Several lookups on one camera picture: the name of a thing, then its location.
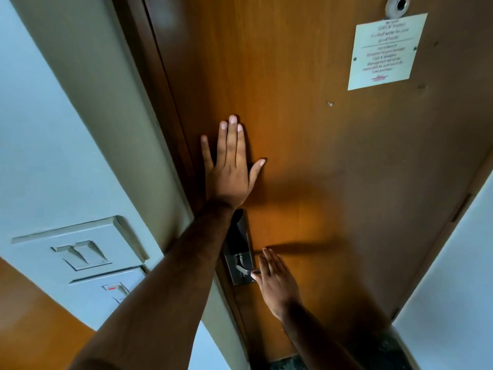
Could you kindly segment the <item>person's right hand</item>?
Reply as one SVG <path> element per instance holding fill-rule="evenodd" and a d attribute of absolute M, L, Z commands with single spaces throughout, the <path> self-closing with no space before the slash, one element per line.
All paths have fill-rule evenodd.
<path fill-rule="evenodd" d="M 263 248 L 258 257 L 262 297 L 272 314 L 285 323 L 293 305 L 302 306 L 298 283 L 283 258 L 271 248 Z"/>

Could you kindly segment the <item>person's left hand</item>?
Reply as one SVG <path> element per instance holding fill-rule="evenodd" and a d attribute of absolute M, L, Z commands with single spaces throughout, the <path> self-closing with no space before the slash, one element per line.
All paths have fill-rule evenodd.
<path fill-rule="evenodd" d="M 245 132 L 239 120 L 236 166 L 226 164 L 228 121 L 221 121 L 219 124 L 214 168 L 210 172 L 205 171 L 206 198 L 226 202 L 235 210 L 252 192 L 249 191 L 251 168 L 248 168 Z"/>

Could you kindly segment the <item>brown wooden door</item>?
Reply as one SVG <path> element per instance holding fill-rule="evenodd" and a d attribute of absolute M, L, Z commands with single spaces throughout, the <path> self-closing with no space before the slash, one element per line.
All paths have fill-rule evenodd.
<path fill-rule="evenodd" d="M 410 0 L 428 16 L 409 79 L 348 91 L 355 28 L 386 2 L 215 0 L 200 29 L 214 115 L 267 158 L 252 245 L 342 342 L 377 323 L 369 296 L 398 309 L 493 149 L 493 0 Z"/>

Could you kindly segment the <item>person's right forearm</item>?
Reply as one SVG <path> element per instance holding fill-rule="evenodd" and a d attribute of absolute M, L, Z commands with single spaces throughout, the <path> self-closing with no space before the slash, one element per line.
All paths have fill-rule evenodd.
<path fill-rule="evenodd" d="M 280 322 L 307 370 L 363 370 L 298 302 L 287 303 Z"/>

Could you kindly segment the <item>person's left forearm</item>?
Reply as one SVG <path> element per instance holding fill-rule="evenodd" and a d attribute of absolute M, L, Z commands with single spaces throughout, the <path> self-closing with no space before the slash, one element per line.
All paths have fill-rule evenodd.
<path fill-rule="evenodd" d="M 220 250 L 238 205 L 206 202 L 68 370 L 188 370 Z"/>

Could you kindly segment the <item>dark metal lock plate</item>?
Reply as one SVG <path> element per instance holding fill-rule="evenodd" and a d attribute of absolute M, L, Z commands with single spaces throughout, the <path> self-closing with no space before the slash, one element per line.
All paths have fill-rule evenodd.
<path fill-rule="evenodd" d="M 246 269 L 257 269 L 252 255 L 248 219 L 244 209 L 237 209 L 233 213 L 223 245 L 223 255 L 233 286 L 254 282 L 254 279 L 240 273 L 236 268 L 236 265 L 242 265 Z"/>

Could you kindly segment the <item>white paper notice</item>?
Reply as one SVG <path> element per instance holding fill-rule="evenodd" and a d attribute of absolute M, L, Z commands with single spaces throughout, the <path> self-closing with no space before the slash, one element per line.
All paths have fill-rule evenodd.
<path fill-rule="evenodd" d="M 409 79 L 427 16 L 358 24 L 348 90 Z"/>

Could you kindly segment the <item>silver door peephole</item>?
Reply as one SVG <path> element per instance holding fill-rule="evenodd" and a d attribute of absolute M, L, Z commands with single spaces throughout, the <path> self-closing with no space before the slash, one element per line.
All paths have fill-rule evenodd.
<path fill-rule="evenodd" d="M 410 5 L 410 0 L 387 0 L 385 17 L 389 20 L 402 18 Z"/>

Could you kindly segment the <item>orange wooden panel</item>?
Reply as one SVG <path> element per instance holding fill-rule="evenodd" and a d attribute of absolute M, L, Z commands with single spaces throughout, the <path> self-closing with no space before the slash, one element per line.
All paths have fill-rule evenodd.
<path fill-rule="evenodd" d="M 0 370 L 66 370 L 94 333 L 0 258 Z"/>

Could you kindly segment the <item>dark brown door frame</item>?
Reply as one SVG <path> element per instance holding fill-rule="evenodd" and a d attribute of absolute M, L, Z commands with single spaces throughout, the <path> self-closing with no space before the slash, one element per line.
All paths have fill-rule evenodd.
<path fill-rule="evenodd" d="M 206 201 L 200 138 L 216 157 L 219 122 L 200 57 L 215 0 L 111 0 L 192 213 Z"/>

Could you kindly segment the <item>white switch with red mark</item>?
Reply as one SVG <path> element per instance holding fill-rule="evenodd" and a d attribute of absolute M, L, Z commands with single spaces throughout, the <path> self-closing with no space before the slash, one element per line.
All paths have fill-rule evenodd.
<path fill-rule="evenodd" d="M 69 289 L 75 296 L 77 309 L 84 315 L 108 315 L 145 276 L 142 268 L 131 268 L 71 282 Z"/>

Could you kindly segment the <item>white double switch plate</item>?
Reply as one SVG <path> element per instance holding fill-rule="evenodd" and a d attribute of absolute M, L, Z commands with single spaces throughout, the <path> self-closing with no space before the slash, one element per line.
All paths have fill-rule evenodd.
<path fill-rule="evenodd" d="M 3 256 L 25 276 L 46 283 L 137 267 L 149 258 L 120 216 L 14 238 Z"/>

